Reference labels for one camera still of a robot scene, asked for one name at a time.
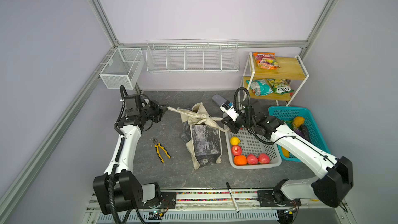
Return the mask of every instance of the yellow and black pliers handle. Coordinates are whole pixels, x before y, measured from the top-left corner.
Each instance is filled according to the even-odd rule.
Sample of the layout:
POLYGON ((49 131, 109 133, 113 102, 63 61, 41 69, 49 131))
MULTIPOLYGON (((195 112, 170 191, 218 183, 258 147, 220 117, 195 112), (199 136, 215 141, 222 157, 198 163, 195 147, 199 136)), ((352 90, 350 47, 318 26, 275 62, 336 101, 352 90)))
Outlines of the yellow and black pliers handle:
POLYGON ((158 141, 156 140, 156 138, 153 138, 152 141, 153 141, 153 143, 155 144, 156 153, 158 154, 158 157, 160 158, 160 160, 162 161, 162 163, 164 163, 164 160, 163 160, 162 156, 161 156, 160 153, 159 153, 159 148, 161 148, 161 149, 165 152, 165 154, 166 154, 166 156, 167 156, 168 158, 171 158, 170 155, 169 155, 169 153, 167 152, 167 150, 166 150, 164 147, 162 147, 162 145, 160 144, 160 142, 158 142, 158 141))

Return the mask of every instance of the apple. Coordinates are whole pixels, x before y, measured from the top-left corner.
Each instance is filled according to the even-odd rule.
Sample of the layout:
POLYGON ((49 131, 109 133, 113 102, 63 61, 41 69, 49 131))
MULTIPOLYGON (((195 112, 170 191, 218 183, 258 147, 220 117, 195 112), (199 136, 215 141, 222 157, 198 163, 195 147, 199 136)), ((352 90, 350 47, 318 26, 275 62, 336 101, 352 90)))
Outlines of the apple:
POLYGON ((233 146, 233 147, 231 148, 231 151, 232 151, 232 154, 233 154, 234 156, 239 156, 239 155, 242 154, 242 148, 241 148, 240 146, 233 146))
POLYGON ((269 156, 267 156, 266 154, 260 154, 259 156, 258 156, 258 161, 261 163, 261 164, 269 164, 269 162, 271 161, 270 159, 269 159, 269 156))
POLYGON ((258 164, 258 159, 253 154, 249 154, 247 156, 247 161, 248 161, 248 164, 250 164, 250 165, 258 164))

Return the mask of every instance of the candy bag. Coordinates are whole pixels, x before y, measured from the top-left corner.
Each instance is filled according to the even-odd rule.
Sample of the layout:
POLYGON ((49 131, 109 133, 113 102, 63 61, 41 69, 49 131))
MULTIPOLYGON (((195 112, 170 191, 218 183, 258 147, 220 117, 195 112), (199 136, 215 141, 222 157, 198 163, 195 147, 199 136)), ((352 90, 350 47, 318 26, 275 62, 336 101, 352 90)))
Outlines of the candy bag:
POLYGON ((253 53, 257 67, 264 69, 278 69, 280 65, 275 60, 275 53, 253 53))
POLYGON ((256 96, 264 96, 272 93, 271 87, 267 84, 266 80, 251 81, 250 88, 256 96))
POLYGON ((274 93, 285 94, 285 93, 294 92, 294 90, 289 86, 286 80, 267 79, 267 81, 271 84, 274 93))

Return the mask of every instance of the green snack bag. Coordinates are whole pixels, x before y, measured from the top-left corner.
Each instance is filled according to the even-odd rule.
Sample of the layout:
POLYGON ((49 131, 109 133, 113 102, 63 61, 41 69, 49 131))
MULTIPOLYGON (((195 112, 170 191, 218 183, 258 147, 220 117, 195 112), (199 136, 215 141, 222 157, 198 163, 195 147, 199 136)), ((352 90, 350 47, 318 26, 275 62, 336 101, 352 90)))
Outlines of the green snack bag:
POLYGON ((277 94, 285 94, 294 92, 294 90, 289 86, 286 80, 282 79, 267 79, 271 84, 272 90, 277 94))
POLYGON ((256 96, 264 96, 272 93, 271 87, 267 84, 266 80, 251 81, 250 88, 256 96))

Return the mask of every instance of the yellow fruit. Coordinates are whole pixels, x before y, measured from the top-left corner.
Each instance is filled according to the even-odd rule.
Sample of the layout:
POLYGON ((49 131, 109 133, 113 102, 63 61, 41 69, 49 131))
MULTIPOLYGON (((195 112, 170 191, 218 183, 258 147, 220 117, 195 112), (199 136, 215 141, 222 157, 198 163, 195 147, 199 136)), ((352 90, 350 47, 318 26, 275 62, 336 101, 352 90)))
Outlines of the yellow fruit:
POLYGON ((288 150, 286 150, 285 148, 283 148, 283 147, 281 147, 282 148, 282 154, 285 156, 285 157, 290 157, 290 152, 288 151, 288 150))
POLYGON ((292 122, 292 126, 298 128, 299 126, 304 124, 304 121, 305 121, 305 118, 297 116, 296 118, 294 118, 294 120, 292 122))
POLYGON ((229 142, 231 143, 231 145, 233 146, 237 146, 240 143, 239 138, 237 137, 231 137, 231 139, 229 140, 229 142))

